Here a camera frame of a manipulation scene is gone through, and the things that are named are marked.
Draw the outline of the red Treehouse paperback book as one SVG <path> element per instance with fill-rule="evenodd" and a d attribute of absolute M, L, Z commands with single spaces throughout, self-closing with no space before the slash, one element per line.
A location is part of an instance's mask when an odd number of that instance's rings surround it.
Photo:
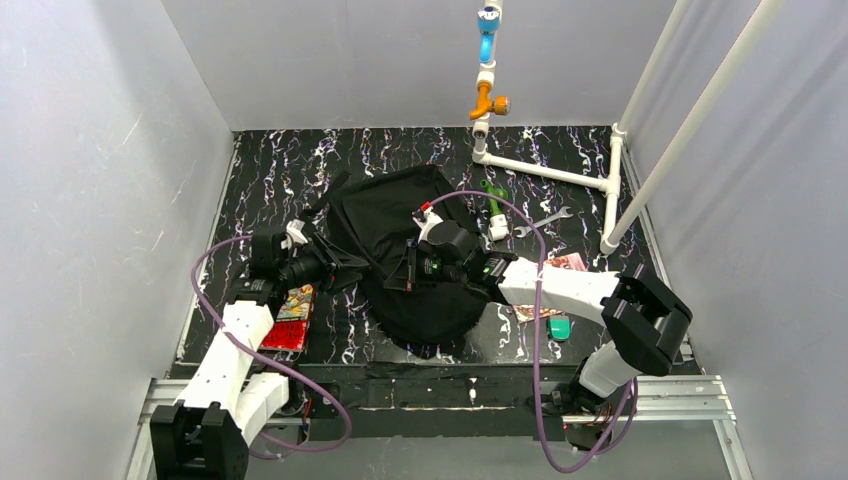
<path fill-rule="evenodd" d="M 300 353 L 305 349 L 310 319 L 314 310 L 315 289 L 305 285 L 289 291 L 274 325 L 260 344 L 273 352 Z"/>

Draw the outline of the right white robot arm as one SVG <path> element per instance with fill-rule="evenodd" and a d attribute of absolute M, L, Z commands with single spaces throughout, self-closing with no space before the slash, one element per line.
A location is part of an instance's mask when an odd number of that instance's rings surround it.
<path fill-rule="evenodd" d="M 693 318 L 643 264 L 623 272 L 589 272 L 532 262 L 484 249 L 476 235 L 452 220 L 408 240 L 383 284 L 406 292 L 455 284 L 489 302 L 540 306 L 605 326 L 609 341 L 582 361 L 563 392 L 542 397 L 563 413 L 594 411 L 641 374 L 669 374 Z"/>

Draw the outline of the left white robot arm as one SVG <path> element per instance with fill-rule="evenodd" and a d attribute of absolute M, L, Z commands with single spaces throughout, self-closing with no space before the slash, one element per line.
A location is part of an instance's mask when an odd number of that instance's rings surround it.
<path fill-rule="evenodd" d="M 155 407 L 149 423 L 153 463 L 160 479 L 242 479 L 250 447 L 289 398 L 295 380 L 326 399 L 352 434 L 345 407 L 303 373 L 260 353 L 290 290 L 313 285 L 333 291 L 357 282 L 366 260 L 318 233 L 296 236 L 270 229 L 235 237 L 250 245 L 246 275 L 233 283 L 222 311 L 196 293 L 218 330 L 200 366 L 169 405 Z"/>

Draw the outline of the black backpack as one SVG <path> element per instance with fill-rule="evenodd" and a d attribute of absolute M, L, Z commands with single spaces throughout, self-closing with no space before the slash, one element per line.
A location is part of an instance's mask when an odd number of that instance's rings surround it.
<path fill-rule="evenodd" d="M 460 356 L 466 335 L 487 305 L 462 286 L 440 283 L 412 292 L 387 290 L 384 280 L 407 261 L 406 242 L 419 234 L 412 214 L 422 204 L 444 196 L 435 211 L 478 233 L 476 218 L 454 196 L 452 184 L 436 165 L 419 165 L 353 184 L 341 172 L 325 193 L 300 214 L 311 221 L 326 213 L 329 240 L 369 262 L 358 288 L 370 307 L 370 317 L 400 348 L 429 359 L 437 354 Z"/>

